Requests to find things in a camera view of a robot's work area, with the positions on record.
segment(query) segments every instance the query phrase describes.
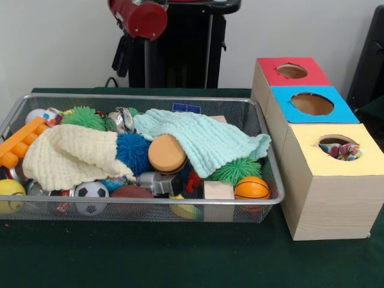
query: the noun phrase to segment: circular hole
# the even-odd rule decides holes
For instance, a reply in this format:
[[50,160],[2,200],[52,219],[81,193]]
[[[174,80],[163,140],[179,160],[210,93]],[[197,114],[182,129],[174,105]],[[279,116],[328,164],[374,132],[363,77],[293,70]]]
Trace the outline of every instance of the circular hole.
[[334,110],[334,104],[319,94],[303,92],[293,96],[291,101],[298,110],[309,115],[328,115]]
[[324,153],[337,160],[353,161],[362,155],[359,145],[352,139],[342,135],[327,135],[321,137],[319,147]]
[[280,75],[291,79],[300,79],[308,76],[305,68],[291,63],[277,67],[277,71]]

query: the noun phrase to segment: black stand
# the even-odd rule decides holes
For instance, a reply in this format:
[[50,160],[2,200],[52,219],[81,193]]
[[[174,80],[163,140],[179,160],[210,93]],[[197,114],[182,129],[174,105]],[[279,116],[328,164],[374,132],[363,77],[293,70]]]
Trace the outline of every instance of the black stand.
[[347,102],[356,110],[383,95],[384,5],[381,5],[375,10]]
[[112,68],[119,77],[128,73],[132,88],[217,88],[221,50],[226,49],[223,14],[237,11],[240,3],[170,3],[164,34],[148,41],[125,33]]

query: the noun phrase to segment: orange building block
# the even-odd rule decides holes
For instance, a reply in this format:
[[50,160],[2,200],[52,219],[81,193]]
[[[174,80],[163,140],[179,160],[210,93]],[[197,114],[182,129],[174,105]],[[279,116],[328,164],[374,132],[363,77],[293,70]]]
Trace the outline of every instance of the orange building block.
[[14,168],[24,158],[29,146],[48,126],[45,119],[36,117],[0,145],[0,167]]

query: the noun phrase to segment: yellow square lid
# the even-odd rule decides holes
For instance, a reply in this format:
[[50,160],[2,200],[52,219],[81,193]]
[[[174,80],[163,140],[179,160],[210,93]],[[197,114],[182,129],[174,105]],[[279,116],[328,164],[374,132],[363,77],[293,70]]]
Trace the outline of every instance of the yellow square lid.
[[[290,124],[290,127],[314,176],[384,175],[384,154],[363,124]],[[352,161],[335,159],[319,147],[324,139],[355,142],[364,150],[363,155]]]

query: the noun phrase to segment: light blue knitted cloth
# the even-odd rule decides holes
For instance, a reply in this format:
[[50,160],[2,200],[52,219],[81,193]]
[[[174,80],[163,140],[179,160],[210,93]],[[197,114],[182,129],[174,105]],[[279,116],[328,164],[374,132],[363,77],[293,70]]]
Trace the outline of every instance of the light blue knitted cloth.
[[151,109],[136,115],[134,126],[148,140],[163,134],[175,137],[201,178],[235,159],[267,156],[271,142],[268,135],[250,137],[233,125],[191,112]]

